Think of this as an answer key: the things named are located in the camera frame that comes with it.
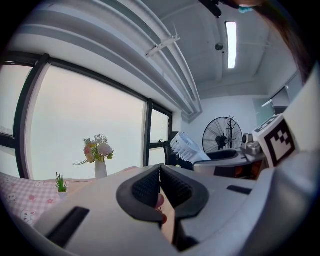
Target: black slot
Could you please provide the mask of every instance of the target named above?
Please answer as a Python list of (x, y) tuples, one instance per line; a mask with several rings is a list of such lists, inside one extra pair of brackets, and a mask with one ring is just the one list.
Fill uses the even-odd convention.
[(46, 238), (63, 248), (89, 212), (89, 209), (75, 207)]
[(240, 193), (240, 194), (244, 194), (244, 195), (250, 195), (250, 193), (252, 191), (252, 189), (250, 189), (250, 188), (235, 186), (235, 185), (230, 185), (226, 189)]

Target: fan guard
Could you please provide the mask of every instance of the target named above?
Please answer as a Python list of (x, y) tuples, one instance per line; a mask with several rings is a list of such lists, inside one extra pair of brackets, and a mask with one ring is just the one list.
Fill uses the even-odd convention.
[(242, 131), (233, 117), (219, 117), (206, 127), (202, 146), (205, 153), (242, 146)]

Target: black fan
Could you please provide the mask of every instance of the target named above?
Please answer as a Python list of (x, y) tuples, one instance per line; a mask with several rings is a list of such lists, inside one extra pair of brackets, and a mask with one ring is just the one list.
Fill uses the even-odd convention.
[(233, 117), (219, 117), (204, 130), (202, 146), (205, 153), (242, 146), (242, 132)]

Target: pink checkered fabric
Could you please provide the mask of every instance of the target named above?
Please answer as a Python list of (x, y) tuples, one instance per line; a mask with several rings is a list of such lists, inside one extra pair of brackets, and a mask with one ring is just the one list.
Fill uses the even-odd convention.
[(16, 178), (0, 172), (0, 194), (4, 205), (31, 226), (61, 200), (55, 185), (55, 180)]

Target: person's hair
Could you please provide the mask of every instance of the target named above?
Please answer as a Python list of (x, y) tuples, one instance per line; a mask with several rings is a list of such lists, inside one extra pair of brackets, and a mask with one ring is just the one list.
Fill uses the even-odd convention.
[(252, 6), (272, 27), (279, 31), (283, 41), (291, 51), (297, 68), (305, 83), (316, 62), (315, 55), (308, 50), (302, 31), (293, 20), (288, 19), (280, 10), (268, 0), (234, 0), (240, 6)]

